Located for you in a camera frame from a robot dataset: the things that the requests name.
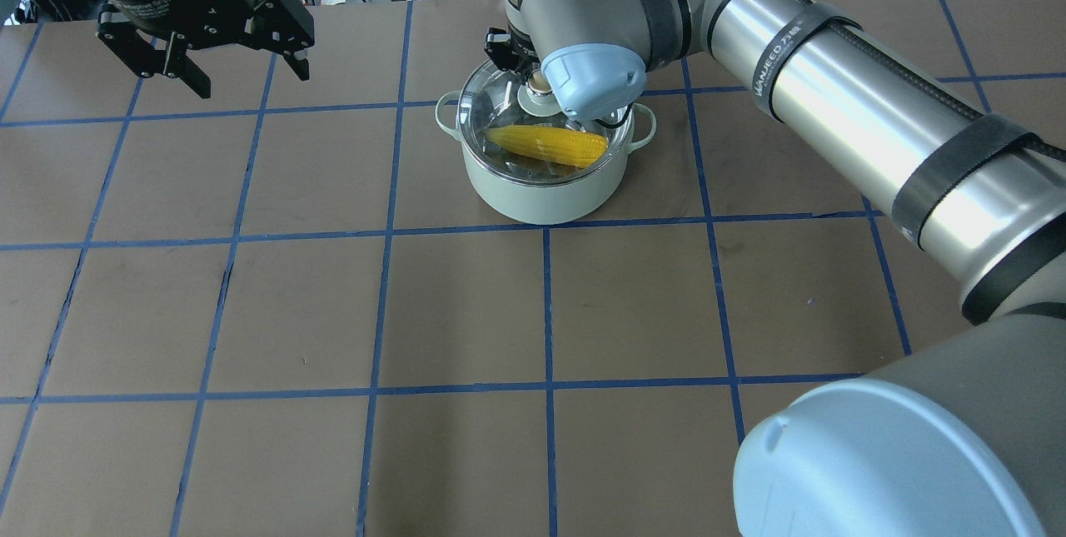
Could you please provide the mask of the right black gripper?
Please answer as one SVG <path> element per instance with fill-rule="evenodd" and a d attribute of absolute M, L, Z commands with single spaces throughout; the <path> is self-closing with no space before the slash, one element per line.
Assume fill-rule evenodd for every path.
<path fill-rule="evenodd" d="M 496 69 L 528 79 L 542 68 L 533 40 L 514 27 L 488 27 L 483 50 Z"/>

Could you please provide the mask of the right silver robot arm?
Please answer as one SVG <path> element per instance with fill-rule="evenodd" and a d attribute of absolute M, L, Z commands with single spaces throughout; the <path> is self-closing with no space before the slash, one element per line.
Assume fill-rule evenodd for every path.
<path fill-rule="evenodd" d="M 605 121 L 715 60 L 765 123 L 960 287 L 969 329 L 769 414 L 734 458 L 744 536 L 1062 536 L 1064 150 L 814 0 L 504 0 L 498 62 Z"/>

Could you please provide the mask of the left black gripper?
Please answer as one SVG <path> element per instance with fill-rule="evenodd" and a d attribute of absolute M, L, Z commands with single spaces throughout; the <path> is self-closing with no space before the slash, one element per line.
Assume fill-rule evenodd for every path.
<path fill-rule="evenodd" d="M 201 98 L 211 79 L 187 55 L 240 44 L 279 52 L 301 82 L 310 79 L 311 14 L 300 0 L 106 0 L 97 36 L 132 74 L 179 79 Z M 157 50 L 150 37 L 165 40 Z"/>

